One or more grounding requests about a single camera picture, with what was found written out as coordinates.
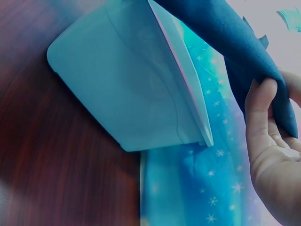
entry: blue snowflake fabric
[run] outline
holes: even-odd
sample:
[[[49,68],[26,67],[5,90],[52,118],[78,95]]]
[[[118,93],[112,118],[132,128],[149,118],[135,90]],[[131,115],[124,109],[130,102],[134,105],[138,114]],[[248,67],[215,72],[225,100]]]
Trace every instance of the blue snowflake fabric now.
[[[182,28],[202,84],[214,146],[178,145],[144,153],[141,224],[279,225],[253,190],[244,118],[223,57],[184,24]]]

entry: hand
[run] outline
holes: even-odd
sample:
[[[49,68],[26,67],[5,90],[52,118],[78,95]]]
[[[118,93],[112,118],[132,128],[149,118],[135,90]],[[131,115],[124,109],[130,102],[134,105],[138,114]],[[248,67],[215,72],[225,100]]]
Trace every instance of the hand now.
[[[301,76],[283,72],[290,98],[301,107]],[[277,83],[253,82],[246,98],[246,139],[253,186],[284,226],[301,225],[301,142],[275,124],[270,104]]]

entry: dark wood surface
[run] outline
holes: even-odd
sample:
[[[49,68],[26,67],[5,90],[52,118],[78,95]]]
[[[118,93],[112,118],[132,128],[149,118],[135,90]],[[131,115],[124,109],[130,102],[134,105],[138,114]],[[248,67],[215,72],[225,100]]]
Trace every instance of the dark wood surface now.
[[[46,50],[101,0],[0,0],[0,226],[138,226],[126,153],[49,68]]]

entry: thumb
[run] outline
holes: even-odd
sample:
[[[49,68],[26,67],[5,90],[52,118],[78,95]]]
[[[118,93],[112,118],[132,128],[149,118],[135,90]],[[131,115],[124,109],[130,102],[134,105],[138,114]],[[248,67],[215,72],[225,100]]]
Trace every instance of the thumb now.
[[[247,95],[246,140],[251,162],[272,144],[268,134],[268,110],[276,92],[276,81],[266,79],[261,85],[253,81]]]

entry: dark blue felt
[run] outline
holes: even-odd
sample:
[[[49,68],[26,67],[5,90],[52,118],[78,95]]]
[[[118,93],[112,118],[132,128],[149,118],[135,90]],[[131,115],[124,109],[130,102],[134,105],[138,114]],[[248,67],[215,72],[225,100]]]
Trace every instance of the dark blue felt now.
[[[224,56],[233,95],[244,114],[252,80],[259,83],[265,78],[276,80],[278,91],[272,102],[275,121],[289,135],[298,137],[286,84],[266,52],[266,38],[261,38],[261,44],[250,26],[225,0],[155,1]]]

